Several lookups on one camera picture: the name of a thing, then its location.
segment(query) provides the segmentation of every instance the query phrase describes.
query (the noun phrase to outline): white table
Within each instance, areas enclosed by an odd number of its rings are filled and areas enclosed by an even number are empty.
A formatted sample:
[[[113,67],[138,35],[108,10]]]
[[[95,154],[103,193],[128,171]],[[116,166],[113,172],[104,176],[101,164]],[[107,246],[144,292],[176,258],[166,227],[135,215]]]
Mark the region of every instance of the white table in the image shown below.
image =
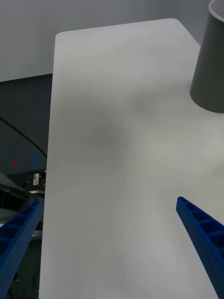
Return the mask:
[[[224,116],[174,19],[56,36],[40,299],[213,299],[175,211],[224,222]]]

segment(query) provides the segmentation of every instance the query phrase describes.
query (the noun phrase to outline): gray cup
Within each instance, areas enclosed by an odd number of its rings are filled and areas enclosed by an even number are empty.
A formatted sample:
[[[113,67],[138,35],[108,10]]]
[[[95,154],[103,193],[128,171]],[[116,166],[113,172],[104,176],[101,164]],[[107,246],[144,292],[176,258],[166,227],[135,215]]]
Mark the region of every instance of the gray cup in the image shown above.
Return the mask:
[[[224,0],[212,0],[190,88],[200,107],[224,113]]]

